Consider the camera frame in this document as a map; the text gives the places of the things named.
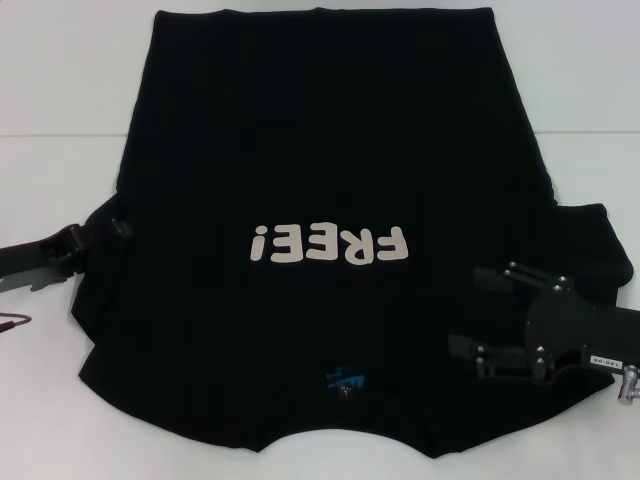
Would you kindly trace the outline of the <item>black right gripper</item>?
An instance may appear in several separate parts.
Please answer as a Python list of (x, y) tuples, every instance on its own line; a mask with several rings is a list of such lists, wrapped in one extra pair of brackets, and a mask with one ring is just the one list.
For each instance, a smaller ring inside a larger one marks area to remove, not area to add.
[(510, 262), (501, 270), (476, 268), (477, 289), (513, 293), (538, 289), (526, 315), (525, 348), (496, 347), (469, 337), (448, 337), (450, 355), (472, 362), (479, 378), (547, 380), (571, 366), (622, 375), (639, 367), (639, 312), (595, 305), (573, 280)]

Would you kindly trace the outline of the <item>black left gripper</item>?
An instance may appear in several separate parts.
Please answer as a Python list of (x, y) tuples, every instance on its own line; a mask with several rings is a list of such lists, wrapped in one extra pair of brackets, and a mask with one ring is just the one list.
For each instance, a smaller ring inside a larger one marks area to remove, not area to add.
[(92, 249), (130, 236), (126, 221), (107, 219), (69, 225), (45, 240), (2, 248), (1, 292), (23, 287), (35, 292), (62, 283), (63, 273), (84, 272)]

